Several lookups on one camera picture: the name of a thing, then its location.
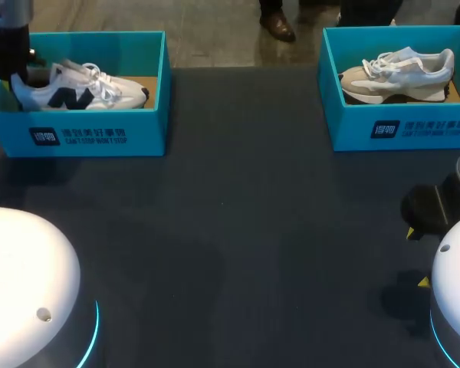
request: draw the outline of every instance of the beige sneaker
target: beige sneaker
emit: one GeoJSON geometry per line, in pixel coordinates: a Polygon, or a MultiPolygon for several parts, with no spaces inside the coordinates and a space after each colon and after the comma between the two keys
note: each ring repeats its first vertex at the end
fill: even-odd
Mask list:
{"type": "Polygon", "coordinates": [[[381,104],[403,94],[423,101],[442,102],[445,87],[452,79],[455,55],[446,49],[439,54],[418,54],[411,48],[381,54],[376,60],[363,60],[339,74],[343,92],[366,104],[381,104]]]}

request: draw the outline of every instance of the dark table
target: dark table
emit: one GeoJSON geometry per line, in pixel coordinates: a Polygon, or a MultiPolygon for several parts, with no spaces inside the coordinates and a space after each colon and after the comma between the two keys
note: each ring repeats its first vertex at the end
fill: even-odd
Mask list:
{"type": "Polygon", "coordinates": [[[459,152],[334,153],[315,74],[175,70],[164,158],[0,150],[0,206],[71,240],[112,368],[434,367],[378,295],[431,265],[399,201],[459,152]]]}

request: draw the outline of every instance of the brown leather shoe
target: brown leather shoe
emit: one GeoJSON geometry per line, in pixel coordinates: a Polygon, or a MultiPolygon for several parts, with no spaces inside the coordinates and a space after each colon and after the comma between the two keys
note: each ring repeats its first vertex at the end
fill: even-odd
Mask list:
{"type": "Polygon", "coordinates": [[[279,41],[294,42],[297,39],[294,35],[293,28],[288,23],[288,20],[281,10],[271,15],[262,16],[261,25],[279,41]]]}

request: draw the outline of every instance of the yellow marking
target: yellow marking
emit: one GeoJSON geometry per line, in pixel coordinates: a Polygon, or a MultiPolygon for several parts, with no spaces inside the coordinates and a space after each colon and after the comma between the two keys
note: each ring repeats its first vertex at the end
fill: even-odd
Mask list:
{"type": "Polygon", "coordinates": [[[407,232],[407,236],[406,236],[406,239],[409,240],[409,236],[411,236],[411,234],[414,232],[414,229],[413,228],[409,228],[409,231],[407,232]]]}
{"type": "Polygon", "coordinates": [[[423,278],[421,282],[417,284],[417,286],[420,288],[431,288],[431,284],[429,283],[429,279],[427,277],[423,278]]]}

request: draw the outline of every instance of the shoe heel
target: shoe heel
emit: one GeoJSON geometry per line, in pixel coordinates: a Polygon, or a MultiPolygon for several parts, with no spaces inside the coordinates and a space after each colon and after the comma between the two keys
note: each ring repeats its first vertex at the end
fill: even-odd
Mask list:
{"type": "Polygon", "coordinates": [[[407,90],[405,95],[414,98],[415,100],[431,102],[443,102],[447,97],[445,87],[413,88],[411,90],[407,90]]]}

